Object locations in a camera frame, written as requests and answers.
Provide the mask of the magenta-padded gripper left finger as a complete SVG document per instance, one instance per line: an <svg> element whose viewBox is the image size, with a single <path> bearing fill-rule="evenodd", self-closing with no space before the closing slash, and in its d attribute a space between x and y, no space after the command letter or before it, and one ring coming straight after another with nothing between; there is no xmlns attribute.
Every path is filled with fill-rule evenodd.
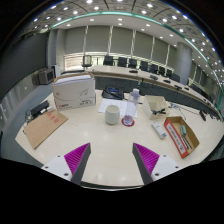
<svg viewBox="0 0 224 224"><path fill-rule="evenodd" d="M90 154L91 145L87 143L66 155L57 155L45 164L42 169L76 185L80 185Z"/></svg>

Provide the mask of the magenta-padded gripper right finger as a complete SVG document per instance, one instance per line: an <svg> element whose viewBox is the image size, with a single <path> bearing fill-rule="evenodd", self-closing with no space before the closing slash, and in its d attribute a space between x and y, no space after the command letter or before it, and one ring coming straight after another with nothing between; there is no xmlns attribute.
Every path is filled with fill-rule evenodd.
<svg viewBox="0 0 224 224"><path fill-rule="evenodd" d="M145 185L181 170L181 166L168 155L159 155L137 143L133 144L132 153Z"/></svg>

